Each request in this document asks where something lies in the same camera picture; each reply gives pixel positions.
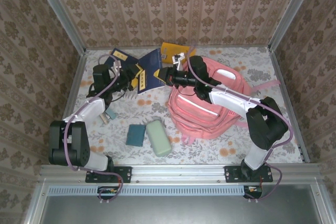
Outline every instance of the yellow book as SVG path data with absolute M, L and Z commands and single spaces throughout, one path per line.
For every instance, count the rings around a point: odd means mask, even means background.
M 187 53 L 189 51 L 189 46 L 181 46 L 181 45 L 176 45 L 176 44 L 171 44 L 171 43 L 162 43 L 161 46 L 161 57 L 162 57 L 162 62 L 164 63 L 173 63 L 172 57 L 174 55 L 180 54 L 180 53 Z M 190 56 L 194 56 L 196 53 L 196 49 L 194 49 L 191 53 Z

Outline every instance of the patterned wallpaper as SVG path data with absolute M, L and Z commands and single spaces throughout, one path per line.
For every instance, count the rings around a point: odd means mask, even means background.
M 61 0 L 86 47 L 267 44 L 290 0 Z
M 19 223 L 78 53 L 47 0 L 0 0 L 0 223 Z
M 312 162 L 336 207 L 336 0 L 304 0 L 276 55 Z

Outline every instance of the pink backpack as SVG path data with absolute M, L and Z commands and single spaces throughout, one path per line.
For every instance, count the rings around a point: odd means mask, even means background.
M 267 82 L 267 86 L 264 83 L 252 89 L 236 70 L 215 60 L 202 58 L 207 65 L 209 77 L 245 95 L 250 95 L 258 88 L 274 85 L 271 81 Z M 183 65 L 183 69 L 187 69 L 187 63 Z M 182 142 L 187 145 L 191 145 L 196 138 L 214 139 L 219 137 L 240 118 L 235 112 L 225 107 L 200 100 L 193 87 L 173 88 L 168 101 L 168 109 L 176 128 L 182 132 Z

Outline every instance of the white floral surface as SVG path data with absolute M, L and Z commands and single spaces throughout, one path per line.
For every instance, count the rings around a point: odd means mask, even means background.
M 142 57 L 152 49 L 132 49 L 125 52 L 135 57 Z M 88 93 L 92 83 L 92 68 L 97 59 L 109 50 L 87 51 L 86 68 L 77 96 L 75 109 L 79 108 Z M 251 86 L 275 80 L 275 72 L 266 48 L 200 48 L 197 55 L 207 56 L 231 68 L 238 70 Z M 96 118 L 88 127 L 91 150 L 103 152 L 112 156 L 119 165 L 135 164 L 228 164 L 240 163 L 249 151 L 251 139 L 248 129 L 232 126 L 222 136 L 215 140 L 197 139 L 192 146 L 181 143 L 181 133 L 175 128 L 170 119 L 166 102 L 170 94 L 170 87 L 164 87 L 137 95 L 136 91 L 126 95 L 110 105 L 117 118 L 105 125 L 100 117 Z M 258 98 L 270 96 L 276 100 L 281 112 L 287 117 L 284 100 L 279 87 L 261 90 L 254 95 Z M 146 124 L 154 116 L 159 116 L 165 127 L 167 136 L 171 140 L 173 150 L 166 157 L 156 157 L 147 136 L 143 147 L 126 145 L 129 124 Z M 288 132 L 282 138 L 288 138 Z M 274 150 L 269 159 L 270 163 L 301 163 L 296 140 L 290 144 Z

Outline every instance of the blue eraser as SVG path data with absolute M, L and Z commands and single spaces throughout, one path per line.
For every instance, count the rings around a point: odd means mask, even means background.
M 115 113 L 113 112 L 113 110 L 111 110 L 110 107 L 108 107 L 106 110 L 105 110 L 105 113 L 107 115 L 109 115 L 109 117 L 111 117 L 111 120 L 115 119 L 117 116 L 115 115 Z
M 145 130 L 146 125 L 130 124 L 127 133 L 126 145 L 142 147 Z

